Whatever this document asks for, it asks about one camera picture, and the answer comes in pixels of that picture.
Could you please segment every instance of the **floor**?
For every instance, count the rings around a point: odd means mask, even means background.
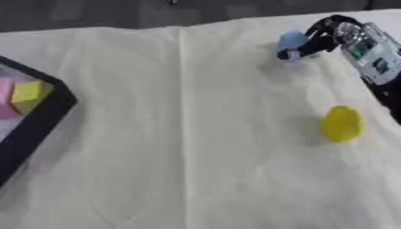
[[[369,0],[2,0],[1,31],[108,26],[129,29],[193,25],[243,17],[360,11]],[[374,8],[401,8],[375,0]]]

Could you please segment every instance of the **yellow cup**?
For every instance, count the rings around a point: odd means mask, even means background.
[[[329,140],[339,143],[361,135],[363,120],[349,106],[335,106],[320,120],[320,129]]]

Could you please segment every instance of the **black tray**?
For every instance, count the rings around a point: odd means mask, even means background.
[[[0,187],[32,155],[45,137],[77,103],[60,80],[0,56],[0,64],[54,86],[50,94],[0,142]]]

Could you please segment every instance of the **yellow cube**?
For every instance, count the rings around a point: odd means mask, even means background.
[[[14,85],[12,105],[22,115],[29,114],[53,90],[44,81],[30,81]]]

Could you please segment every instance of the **pink block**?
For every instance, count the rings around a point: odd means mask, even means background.
[[[12,94],[13,79],[0,77],[0,119],[10,119],[19,115],[11,106]]]

